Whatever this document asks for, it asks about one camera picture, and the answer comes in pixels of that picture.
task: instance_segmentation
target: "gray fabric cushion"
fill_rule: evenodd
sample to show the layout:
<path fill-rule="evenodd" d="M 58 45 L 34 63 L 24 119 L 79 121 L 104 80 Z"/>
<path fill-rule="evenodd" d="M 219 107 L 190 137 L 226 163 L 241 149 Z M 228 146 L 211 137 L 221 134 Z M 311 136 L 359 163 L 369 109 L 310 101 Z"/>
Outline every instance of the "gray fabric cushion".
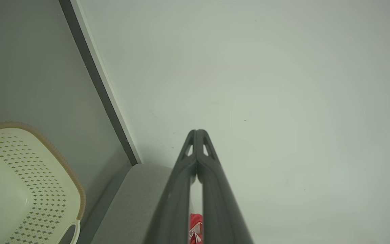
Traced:
<path fill-rule="evenodd" d="M 135 165 L 127 173 L 92 244 L 141 244 L 171 169 Z"/>

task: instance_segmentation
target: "laundry basket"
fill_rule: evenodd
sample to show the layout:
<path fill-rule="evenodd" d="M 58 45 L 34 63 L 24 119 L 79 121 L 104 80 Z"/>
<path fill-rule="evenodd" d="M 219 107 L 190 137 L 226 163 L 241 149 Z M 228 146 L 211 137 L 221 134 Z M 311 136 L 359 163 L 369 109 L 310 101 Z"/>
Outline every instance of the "laundry basket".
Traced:
<path fill-rule="evenodd" d="M 85 191 L 66 160 L 35 128 L 0 123 L 0 244 L 56 244 L 80 232 Z"/>

